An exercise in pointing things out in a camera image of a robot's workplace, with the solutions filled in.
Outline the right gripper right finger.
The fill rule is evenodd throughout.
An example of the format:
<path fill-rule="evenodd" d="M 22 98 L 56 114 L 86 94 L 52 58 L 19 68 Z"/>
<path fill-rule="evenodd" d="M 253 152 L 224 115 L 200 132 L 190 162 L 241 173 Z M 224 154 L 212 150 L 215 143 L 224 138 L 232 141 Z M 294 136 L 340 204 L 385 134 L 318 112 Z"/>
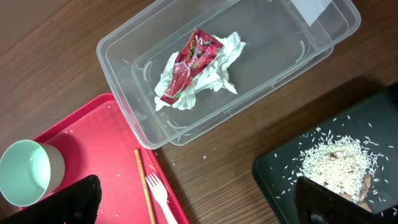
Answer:
<path fill-rule="evenodd" d="M 294 204 L 300 223 L 375 224 L 385 219 L 361 208 L 316 182 L 299 177 Z"/>

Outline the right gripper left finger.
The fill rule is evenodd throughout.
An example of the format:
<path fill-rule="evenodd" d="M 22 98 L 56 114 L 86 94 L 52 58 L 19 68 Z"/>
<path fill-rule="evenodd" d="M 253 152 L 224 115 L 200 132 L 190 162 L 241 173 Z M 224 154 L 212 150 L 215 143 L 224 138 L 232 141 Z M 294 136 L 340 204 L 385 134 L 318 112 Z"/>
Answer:
<path fill-rule="evenodd" d="M 101 182 L 89 175 L 1 220 L 1 224 L 94 223 L 101 203 Z"/>

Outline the white tissue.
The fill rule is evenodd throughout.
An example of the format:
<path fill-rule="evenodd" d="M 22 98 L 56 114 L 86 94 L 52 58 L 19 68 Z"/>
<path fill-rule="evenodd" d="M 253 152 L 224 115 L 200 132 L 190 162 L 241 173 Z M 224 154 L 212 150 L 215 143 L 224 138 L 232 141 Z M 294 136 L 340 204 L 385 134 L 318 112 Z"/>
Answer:
<path fill-rule="evenodd" d="M 182 51 L 174 52 L 167 61 L 164 71 L 160 74 L 160 81 L 155 87 L 156 96 L 155 110 L 159 111 L 164 107 L 172 107 L 178 110 L 190 110 L 197 101 L 196 94 L 202 90 L 210 89 L 214 92 L 220 89 L 226 89 L 236 94 L 235 86 L 229 82 L 229 66 L 236 61 L 241 55 L 246 43 L 241 41 L 241 37 L 237 32 L 233 32 L 228 37 L 219 38 L 212 35 L 223 44 L 215 59 L 207 66 L 199 75 L 197 75 L 190 86 L 184 90 L 180 98 L 173 104 L 169 105 L 160 98 L 171 84 L 172 67 L 177 55 Z"/>

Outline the red snack wrapper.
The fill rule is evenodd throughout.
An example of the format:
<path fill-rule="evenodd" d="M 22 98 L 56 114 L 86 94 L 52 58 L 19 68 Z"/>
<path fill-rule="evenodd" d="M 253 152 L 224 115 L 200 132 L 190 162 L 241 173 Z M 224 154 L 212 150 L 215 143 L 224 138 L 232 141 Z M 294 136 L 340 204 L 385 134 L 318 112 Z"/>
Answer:
<path fill-rule="evenodd" d="M 193 79 L 215 59 L 222 47 L 223 44 L 215 37 L 200 29 L 194 30 L 174 61 L 171 84 L 160 99 L 173 105 Z"/>

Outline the clear plastic waste bin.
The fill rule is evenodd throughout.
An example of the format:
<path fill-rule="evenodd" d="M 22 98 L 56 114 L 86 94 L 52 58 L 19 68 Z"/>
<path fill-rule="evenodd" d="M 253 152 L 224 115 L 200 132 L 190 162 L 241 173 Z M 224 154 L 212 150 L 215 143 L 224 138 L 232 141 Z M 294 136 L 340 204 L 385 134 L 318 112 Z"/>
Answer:
<path fill-rule="evenodd" d="M 350 0 L 155 1 L 105 36 L 96 53 L 138 141 L 148 149 L 182 146 L 327 58 L 356 32 Z M 191 110 L 155 108 L 155 86 L 170 56 L 195 29 L 245 43 L 228 68 L 228 90 L 203 90 Z"/>

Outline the small green bowl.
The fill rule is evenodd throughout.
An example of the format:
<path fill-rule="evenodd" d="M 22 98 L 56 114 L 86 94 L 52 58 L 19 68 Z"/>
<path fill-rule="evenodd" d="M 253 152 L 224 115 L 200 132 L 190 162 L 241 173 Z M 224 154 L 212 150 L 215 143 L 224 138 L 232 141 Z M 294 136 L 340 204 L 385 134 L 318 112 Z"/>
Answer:
<path fill-rule="evenodd" d="M 30 206 L 53 192 L 64 175 L 61 152 L 48 144 L 20 140 L 1 157 L 1 193 L 18 207 Z"/>

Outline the red plastic serving tray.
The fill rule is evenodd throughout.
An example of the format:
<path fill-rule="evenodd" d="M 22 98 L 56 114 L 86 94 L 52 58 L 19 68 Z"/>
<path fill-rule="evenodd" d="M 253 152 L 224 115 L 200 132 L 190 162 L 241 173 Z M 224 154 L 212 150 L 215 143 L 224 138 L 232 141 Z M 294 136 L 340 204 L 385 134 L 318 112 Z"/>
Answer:
<path fill-rule="evenodd" d="M 65 175 L 61 189 L 91 174 L 99 177 L 102 199 L 97 223 L 150 223 L 136 149 L 145 175 L 155 174 L 167 189 L 167 204 L 176 221 L 188 223 L 153 151 L 138 142 L 112 94 L 92 99 L 35 141 L 62 153 Z"/>

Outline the wooden chopstick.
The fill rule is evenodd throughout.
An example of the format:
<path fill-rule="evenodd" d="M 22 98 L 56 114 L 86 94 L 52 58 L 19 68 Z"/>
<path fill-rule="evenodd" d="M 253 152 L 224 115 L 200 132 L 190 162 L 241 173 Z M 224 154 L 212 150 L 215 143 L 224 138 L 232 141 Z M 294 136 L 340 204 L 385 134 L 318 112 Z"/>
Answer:
<path fill-rule="evenodd" d="M 140 155 L 139 149 L 135 149 L 134 150 L 134 154 L 135 154 L 135 157 L 136 157 L 136 163 L 137 163 L 137 167 L 138 167 L 138 170 L 139 170 L 140 180 L 141 180 L 144 196 L 145 196 L 145 199 L 146 199 L 146 205 L 147 205 L 147 209 L 148 209 L 148 212 L 149 212 L 150 223 L 151 224 L 156 224 L 156 219 L 155 219 L 154 211 L 153 211 L 153 208 L 152 208 L 150 194 L 149 194 L 148 187 L 147 187 L 147 184 L 146 184 L 146 179 L 145 179 L 145 175 L 144 175 L 144 168 L 143 168 L 143 165 L 142 165 L 141 155 Z"/>

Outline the white plastic fork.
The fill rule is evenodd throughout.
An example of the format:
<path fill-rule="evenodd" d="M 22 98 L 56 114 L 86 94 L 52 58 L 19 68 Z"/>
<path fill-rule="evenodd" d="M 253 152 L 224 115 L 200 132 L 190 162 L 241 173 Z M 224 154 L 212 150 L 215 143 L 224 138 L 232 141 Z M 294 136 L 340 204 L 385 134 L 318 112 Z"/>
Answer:
<path fill-rule="evenodd" d="M 177 220 L 175 219 L 168 205 L 168 192 L 164 184 L 160 181 L 155 173 L 145 176 L 145 180 L 147 181 L 150 191 L 152 192 L 156 202 L 160 205 L 167 223 L 177 224 Z"/>

